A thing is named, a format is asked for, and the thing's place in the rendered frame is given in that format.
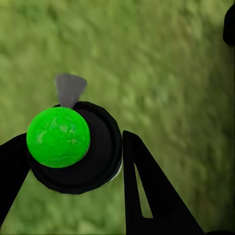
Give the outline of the pesticide atomizer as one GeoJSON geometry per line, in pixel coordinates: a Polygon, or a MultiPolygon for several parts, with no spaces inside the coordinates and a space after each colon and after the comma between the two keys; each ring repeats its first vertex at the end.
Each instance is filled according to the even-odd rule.
{"type": "Polygon", "coordinates": [[[82,194],[109,183],[123,165],[123,138],[104,108],[77,101],[81,76],[54,78],[60,104],[39,113],[27,130],[27,158],[35,178],[61,194],[82,194]]]}

